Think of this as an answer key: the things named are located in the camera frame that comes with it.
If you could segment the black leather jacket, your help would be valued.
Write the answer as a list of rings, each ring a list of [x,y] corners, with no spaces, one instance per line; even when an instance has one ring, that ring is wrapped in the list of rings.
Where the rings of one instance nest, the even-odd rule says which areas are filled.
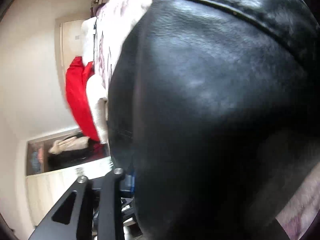
[[[319,162],[319,24],[303,0],[152,0],[108,125],[147,239],[287,239]]]

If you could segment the red cloth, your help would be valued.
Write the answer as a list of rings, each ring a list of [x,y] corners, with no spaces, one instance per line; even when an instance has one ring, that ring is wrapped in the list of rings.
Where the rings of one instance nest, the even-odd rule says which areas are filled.
[[[93,61],[84,65],[82,57],[76,56],[66,72],[66,100],[83,134],[99,142],[86,94],[87,81],[93,74]]]

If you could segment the floral plush bed blanket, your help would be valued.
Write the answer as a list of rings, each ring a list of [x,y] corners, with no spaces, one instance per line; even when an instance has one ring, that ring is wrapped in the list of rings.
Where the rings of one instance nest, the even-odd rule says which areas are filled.
[[[82,61],[93,61],[94,74],[88,79],[86,95],[93,124],[102,144],[108,142],[108,89],[130,31],[146,13],[152,0],[99,0],[95,17],[81,26]]]

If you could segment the open wardrobe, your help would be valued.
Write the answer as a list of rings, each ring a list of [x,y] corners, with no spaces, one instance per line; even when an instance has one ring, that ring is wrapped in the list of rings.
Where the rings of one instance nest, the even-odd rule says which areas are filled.
[[[56,171],[109,155],[107,146],[84,135],[78,128],[71,129],[28,141],[25,174]]]

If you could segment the white door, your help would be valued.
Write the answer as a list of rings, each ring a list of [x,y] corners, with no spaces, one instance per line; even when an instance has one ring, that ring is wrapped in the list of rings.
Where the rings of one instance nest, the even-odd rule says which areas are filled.
[[[86,14],[73,14],[55,20],[54,43],[56,70],[62,95],[65,95],[66,72],[76,56],[82,54],[81,25]]]

